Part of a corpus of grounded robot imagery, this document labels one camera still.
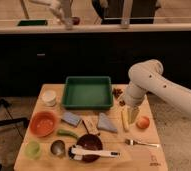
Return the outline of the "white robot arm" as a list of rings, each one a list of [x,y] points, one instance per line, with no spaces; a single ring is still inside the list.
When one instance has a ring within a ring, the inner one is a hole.
[[[163,65],[155,59],[132,65],[128,71],[130,82],[122,99],[128,106],[137,107],[145,94],[151,92],[191,118],[191,90],[167,80],[162,74]]]

